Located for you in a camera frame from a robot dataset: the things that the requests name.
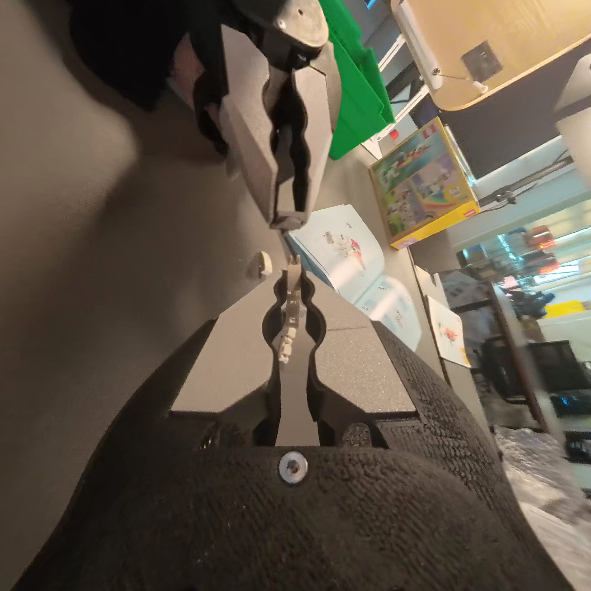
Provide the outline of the black table socket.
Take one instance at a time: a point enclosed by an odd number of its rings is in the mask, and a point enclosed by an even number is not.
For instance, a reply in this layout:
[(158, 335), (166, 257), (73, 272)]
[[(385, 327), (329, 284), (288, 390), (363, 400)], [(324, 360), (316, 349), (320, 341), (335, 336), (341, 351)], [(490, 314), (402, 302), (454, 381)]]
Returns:
[(486, 40), (463, 54), (461, 60), (472, 80), (481, 84), (504, 68)]

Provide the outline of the green plastic bin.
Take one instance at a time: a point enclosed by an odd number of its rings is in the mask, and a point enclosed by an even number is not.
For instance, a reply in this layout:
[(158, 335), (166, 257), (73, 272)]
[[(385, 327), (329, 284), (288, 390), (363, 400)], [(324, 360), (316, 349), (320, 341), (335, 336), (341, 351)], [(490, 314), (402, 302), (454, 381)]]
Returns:
[(342, 84), (342, 99), (330, 147), (340, 159), (359, 144), (395, 123), (390, 98), (372, 48), (343, 1), (320, 1)]

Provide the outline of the open lego instruction booklet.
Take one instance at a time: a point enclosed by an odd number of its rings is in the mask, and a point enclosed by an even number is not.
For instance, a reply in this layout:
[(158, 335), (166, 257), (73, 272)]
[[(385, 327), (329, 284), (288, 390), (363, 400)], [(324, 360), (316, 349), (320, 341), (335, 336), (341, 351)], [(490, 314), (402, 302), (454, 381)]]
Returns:
[(303, 268), (417, 351), (422, 330), (411, 295), (384, 274), (382, 248), (352, 205), (314, 211), (286, 240)]

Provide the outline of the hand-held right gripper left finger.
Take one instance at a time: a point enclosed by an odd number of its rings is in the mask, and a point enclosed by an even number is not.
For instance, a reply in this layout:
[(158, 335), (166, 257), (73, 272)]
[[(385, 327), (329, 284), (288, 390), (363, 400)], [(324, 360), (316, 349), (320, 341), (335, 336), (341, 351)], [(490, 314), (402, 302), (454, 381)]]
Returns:
[(228, 427), (247, 446), (272, 446), (281, 416), (278, 353), (287, 273), (277, 271), (215, 320), (172, 403), (173, 418)]

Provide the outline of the white table leg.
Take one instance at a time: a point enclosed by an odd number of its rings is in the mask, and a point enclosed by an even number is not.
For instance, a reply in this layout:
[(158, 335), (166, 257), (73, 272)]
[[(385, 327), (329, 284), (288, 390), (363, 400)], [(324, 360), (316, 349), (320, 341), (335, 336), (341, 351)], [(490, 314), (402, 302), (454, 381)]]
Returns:
[(437, 92), (443, 85), (440, 62), (421, 29), (410, 1), (398, 1), (395, 19), (425, 84), (431, 92)]

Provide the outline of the colourful lego set box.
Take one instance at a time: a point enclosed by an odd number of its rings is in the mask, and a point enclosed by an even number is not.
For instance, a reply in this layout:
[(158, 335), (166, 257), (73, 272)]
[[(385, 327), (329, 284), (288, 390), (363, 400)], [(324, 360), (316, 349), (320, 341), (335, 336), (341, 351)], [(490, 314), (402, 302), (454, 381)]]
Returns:
[(369, 167), (388, 243), (401, 250), (480, 213), (439, 117)]

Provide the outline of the light wooden table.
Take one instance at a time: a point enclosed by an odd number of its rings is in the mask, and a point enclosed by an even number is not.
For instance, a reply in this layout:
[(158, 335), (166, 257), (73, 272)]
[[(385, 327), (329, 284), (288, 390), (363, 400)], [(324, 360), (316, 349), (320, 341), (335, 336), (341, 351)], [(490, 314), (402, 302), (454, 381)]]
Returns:
[[(440, 62), (429, 93), (443, 111), (472, 107), (590, 40), (590, 1), (410, 1)], [(503, 70), (483, 84), (461, 56), (488, 41)]]

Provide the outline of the clear plastic bag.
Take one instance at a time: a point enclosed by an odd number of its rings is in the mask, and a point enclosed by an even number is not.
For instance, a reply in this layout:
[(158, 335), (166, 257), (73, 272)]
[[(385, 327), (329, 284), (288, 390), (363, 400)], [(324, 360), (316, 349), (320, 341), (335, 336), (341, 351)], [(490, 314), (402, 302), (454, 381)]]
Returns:
[(590, 590), (590, 499), (550, 434), (496, 425), (493, 436), (521, 510), (575, 590)]

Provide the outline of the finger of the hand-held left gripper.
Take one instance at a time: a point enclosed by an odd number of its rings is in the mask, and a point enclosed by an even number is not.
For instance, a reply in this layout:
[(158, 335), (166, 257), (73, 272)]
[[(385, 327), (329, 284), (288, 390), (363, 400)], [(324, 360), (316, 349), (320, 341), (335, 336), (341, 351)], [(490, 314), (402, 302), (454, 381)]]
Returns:
[(279, 114), (279, 226), (307, 223), (319, 195), (342, 99), (332, 42), (309, 65), (294, 70), (283, 88)]
[(220, 130), (228, 156), (270, 228), (288, 229), (289, 214), (277, 210), (279, 165), (272, 149), (276, 127), (269, 114), (287, 81), (287, 72), (270, 65), (252, 40), (221, 26), (227, 93)]

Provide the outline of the closed white leaflet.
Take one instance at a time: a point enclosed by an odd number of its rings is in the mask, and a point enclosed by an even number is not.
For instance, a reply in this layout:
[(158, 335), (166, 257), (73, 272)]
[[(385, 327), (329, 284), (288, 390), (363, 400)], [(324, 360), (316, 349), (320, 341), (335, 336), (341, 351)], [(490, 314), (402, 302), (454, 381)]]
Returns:
[(461, 318), (430, 296), (426, 297), (426, 302), (439, 357), (456, 365), (471, 368), (464, 344)]

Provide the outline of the black storage crate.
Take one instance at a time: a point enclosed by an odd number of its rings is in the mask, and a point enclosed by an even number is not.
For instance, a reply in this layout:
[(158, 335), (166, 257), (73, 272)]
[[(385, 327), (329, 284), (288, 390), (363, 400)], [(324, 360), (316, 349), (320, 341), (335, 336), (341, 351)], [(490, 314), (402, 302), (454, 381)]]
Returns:
[(557, 435), (571, 461), (590, 463), (590, 427), (578, 433), (560, 420), (590, 418), (590, 373), (568, 340), (532, 342), (512, 349), (501, 337), (481, 347), (480, 371), (485, 382), (512, 410), (529, 418), (524, 425)]

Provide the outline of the white and grey lego leg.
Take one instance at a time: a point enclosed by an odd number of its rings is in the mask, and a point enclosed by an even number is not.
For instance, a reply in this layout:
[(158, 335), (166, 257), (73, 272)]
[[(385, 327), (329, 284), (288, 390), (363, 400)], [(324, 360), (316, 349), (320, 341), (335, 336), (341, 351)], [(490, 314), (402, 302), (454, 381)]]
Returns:
[(299, 255), (292, 256), (287, 265), (287, 283), (285, 298), (284, 324), (278, 341), (278, 362), (287, 365), (290, 361), (294, 341), (299, 331), (301, 307), (301, 259)]

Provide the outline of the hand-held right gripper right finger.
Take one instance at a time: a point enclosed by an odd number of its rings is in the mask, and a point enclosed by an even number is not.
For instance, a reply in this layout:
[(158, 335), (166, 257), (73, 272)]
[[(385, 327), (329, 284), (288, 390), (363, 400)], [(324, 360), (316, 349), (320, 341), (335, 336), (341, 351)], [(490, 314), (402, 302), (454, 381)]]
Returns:
[(308, 359), (307, 404), (321, 446), (340, 446), (365, 425), (370, 446), (386, 446), (380, 423), (417, 421), (418, 410), (368, 316), (306, 271), (301, 273)]

